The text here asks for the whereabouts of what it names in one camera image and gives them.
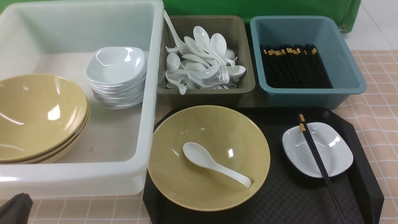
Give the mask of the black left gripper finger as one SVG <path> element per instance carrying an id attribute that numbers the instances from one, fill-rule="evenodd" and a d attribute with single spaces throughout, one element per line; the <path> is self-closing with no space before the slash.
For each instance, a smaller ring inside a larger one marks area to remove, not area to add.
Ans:
<path id="1" fill-rule="evenodd" d="M 15 195 L 0 207 L 1 224 L 27 224 L 33 200 L 29 194 Z"/>

